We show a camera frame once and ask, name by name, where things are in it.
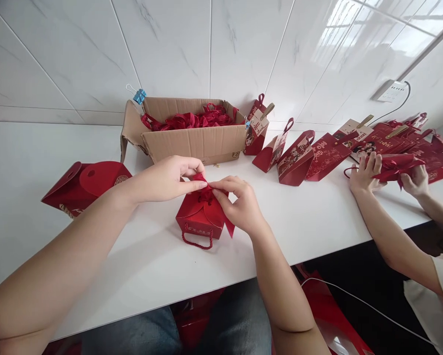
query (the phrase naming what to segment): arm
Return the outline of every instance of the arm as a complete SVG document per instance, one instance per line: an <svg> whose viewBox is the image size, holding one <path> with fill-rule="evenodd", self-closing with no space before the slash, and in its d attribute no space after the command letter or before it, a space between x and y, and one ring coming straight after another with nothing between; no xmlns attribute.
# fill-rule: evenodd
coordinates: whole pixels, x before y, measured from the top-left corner
<svg viewBox="0 0 443 355"><path fill-rule="evenodd" d="M359 169L351 173L351 192L356 198L369 233L387 265L433 292L443 295L432 257L415 245L373 194L373 191L380 188L380 184L372 176L380 172L381 166L381 156L376 156L373 152L367 165L366 159L361 159Z"/></svg>
<svg viewBox="0 0 443 355"><path fill-rule="evenodd" d="M415 197L430 216L443 229L443 203L435 199L428 188L428 174L424 165L413 169L413 175L401 175L404 190Z"/></svg>
<svg viewBox="0 0 443 355"><path fill-rule="evenodd" d="M252 187L239 177L227 177L210 186L229 220L251 238L259 289L277 353L329 354L302 287L262 216ZM217 189L232 192L238 199L231 203Z"/></svg>
<svg viewBox="0 0 443 355"><path fill-rule="evenodd" d="M204 172L200 160L170 157L116 185L0 284L0 354L42 353L136 206L203 188L180 181L196 172Z"/></svg>

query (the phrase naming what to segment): white shirt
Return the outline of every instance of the white shirt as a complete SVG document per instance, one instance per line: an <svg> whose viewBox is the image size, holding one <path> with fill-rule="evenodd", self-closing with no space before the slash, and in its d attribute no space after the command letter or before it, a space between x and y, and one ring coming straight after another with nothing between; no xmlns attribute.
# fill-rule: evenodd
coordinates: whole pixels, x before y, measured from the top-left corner
<svg viewBox="0 0 443 355"><path fill-rule="evenodd" d="M434 257L433 263L443 289L443 254ZM404 294L428 338L443 355L443 297L413 280L404 282Z"/></svg>

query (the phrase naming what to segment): jeans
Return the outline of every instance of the jeans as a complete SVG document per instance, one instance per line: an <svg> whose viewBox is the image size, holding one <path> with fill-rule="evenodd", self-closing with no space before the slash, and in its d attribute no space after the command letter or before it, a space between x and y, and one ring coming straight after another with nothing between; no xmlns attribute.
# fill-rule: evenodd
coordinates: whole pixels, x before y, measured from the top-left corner
<svg viewBox="0 0 443 355"><path fill-rule="evenodd" d="M82 334L83 355L181 353L182 344L168 306ZM225 289L193 353L271 354L271 326L257 279Z"/></svg>

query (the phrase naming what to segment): white cable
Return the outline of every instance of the white cable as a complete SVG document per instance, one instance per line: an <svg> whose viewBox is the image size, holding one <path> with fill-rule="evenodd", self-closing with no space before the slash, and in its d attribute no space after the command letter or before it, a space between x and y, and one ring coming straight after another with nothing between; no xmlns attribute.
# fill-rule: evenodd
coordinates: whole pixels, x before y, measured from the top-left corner
<svg viewBox="0 0 443 355"><path fill-rule="evenodd" d="M409 333L415 335L416 337L418 337L418 338L420 338L420 339L426 341L428 344L433 345L434 347L440 349L440 350L443 352L443 349L440 348L437 344L435 344L435 343L431 342L430 340L425 339L424 337L422 337L422 336L420 336L420 335L418 335L418 334L412 332L410 329L405 328L403 325L398 324L395 320L389 318L389 317L386 316L384 313L382 313L381 311L379 311L379 310L377 310L376 308L374 308L373 306L371 306L369 303L363 301L361 298L356 297L355 295L353 295L352 293L349 293L348 291L342 289L341 287L336 286L335 284L332 284L332 283L329 283L329 282L327 282L327 281L324 281L324 280L321 280L321 279L317 279L317 278L309 278L309 279L306 279L304 282L302 282L302 285L301 285L301 286L303 287L303 286L305 285L305 283L306 283L307 281L310 281L310 280L321 281L321 282L323 282L323 283L325 283L325 284L329 284L329 285L331 285L331 286L334 286L334 287L336 287L336 288L339 288L341 291L347 293L348 295L350 295L350 296L356 298L357 300L361 301L361 302L364 303L365 305L371 307L373 310L375 310L375 311L376 311L377 313L379 313L381 316L386 317L388 320L390 320L392 323L398 325L400 328L402 328L402 329L406 330L407 332L409 332Z"/></svg>

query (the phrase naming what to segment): black cable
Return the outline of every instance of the black cable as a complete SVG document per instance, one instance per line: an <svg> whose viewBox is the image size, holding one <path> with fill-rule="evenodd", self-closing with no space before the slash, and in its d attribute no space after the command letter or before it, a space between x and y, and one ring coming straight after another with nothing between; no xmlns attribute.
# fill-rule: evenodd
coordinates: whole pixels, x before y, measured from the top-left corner
<svg viewBox="0 0 443 355"><path fill-rule="evenodd" d="M412 88L410 87L410 84L409 84L408 81L404 81L404 83L407 84L407 86L409 87L409 92L407 93L407 97L405 98L404 102L402 102L402 104L401 104L399 107L397 107L395 110L390 111L389 113L386 113L385 115L382 115L382 116L379 117L379 118L376 118L374 121L370 122L370 123L368 124L368 126L371 126L374 122L379 121L382 117L385 117L385 116L387 116L388 114L391 114L392 112L397 111L397 110L400 109L403 105L405 105L405 103L406 103L407 100L409 99L410 91L412 90Z"/></svg>

